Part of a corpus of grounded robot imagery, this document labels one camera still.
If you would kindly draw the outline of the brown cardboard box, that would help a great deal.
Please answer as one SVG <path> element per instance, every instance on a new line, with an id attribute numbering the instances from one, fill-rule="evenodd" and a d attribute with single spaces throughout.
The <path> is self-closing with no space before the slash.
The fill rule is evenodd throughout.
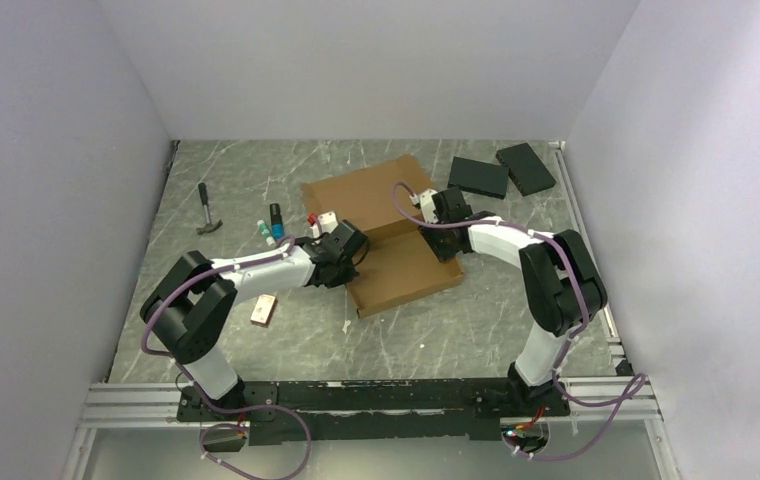
<path id="1" fill-rule="evenodd" d="M 369 250 L 356 267 L 359 276 L 346 285 L 357 311 L 366 318 L 458 286 L 464 270 L 457 260 L 437 260 L 418 226 L 402 216 L 420 218 L 402 181 L 420 193 L 434 186 L 417 159 L 404 154 L 377 166 L 301 185 L 306 211 L 332 211 L 367 235 Z"/>

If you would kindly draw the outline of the blue capped marker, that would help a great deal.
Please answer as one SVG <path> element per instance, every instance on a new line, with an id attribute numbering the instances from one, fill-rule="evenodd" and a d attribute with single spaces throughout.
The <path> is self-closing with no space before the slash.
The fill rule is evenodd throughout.
<path id="1" fill-rule="evenodd" d="M 284 231 L 284 225 L 283 225 L 283 219 L 282 219 L 282 213 L 281 213 L 281 207 L 278 203 L 271 203 L 269 205 L 269 217 L 270 217 L 270 227 L 271 227 L 271 233 L 275 240 L 280 240 L 284 237 L 285 231 Z"/>

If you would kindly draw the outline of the green white glue stick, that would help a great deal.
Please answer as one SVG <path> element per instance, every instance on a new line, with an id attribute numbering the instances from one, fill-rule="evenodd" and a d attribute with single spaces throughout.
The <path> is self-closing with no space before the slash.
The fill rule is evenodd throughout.
<path id="1" fill-rule="evenodd" d="M 267 246 L 271 249 L 276 248 L 278 245 L 277 240 L 273 237 L 273 234 L 267 223 L 264 220 L 258 220 L 256 222 L 256 225 Z"/>

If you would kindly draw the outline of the red staples box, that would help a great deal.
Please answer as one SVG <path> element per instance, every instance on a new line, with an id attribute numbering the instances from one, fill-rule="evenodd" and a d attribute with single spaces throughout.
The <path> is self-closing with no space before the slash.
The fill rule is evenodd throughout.
<path id="1" fill-rule="evenodd" d="M 277 299 L 275 296 L 268 294 L 260 295 L 254 304 L 250 322 L 256 326 L 267 327 L 271 322 L 276 304 Z"/>

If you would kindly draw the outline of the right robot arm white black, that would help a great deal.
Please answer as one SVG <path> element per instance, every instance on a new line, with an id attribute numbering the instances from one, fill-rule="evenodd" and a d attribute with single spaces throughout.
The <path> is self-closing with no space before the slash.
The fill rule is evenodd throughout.
<path id="1" fill-rule="evenodd" d="M 477 253 L 518 268 L 534 320 L 522 352 L 508 369 L 507 401 L 530 415 L 556 389 L 567 343 L 608 303 L 608 293 L 579 232 L 547 233 L 475 213 L 456 187 L 412 195 L 424 223 L 419 232 L 441 262 Z"/>

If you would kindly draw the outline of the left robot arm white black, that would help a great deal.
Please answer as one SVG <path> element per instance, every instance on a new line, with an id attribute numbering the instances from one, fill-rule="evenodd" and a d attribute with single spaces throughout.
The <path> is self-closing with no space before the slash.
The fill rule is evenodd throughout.
<path id="1" fill-rule="evenodd" d="M 234 305 L 302 287 L 334 288 L 358 277 L 368 237 L 347 220 L 313 237 L 285 237 L 273 249 L 210 259 L 183 254 L 144 301 L 143 352 L 166 356 L 199 386 L 204 407 L 220 420 L 244 406 L 245 383 L 218 345 Z M 149 345 L 156 337 L 162 349 Z"/>

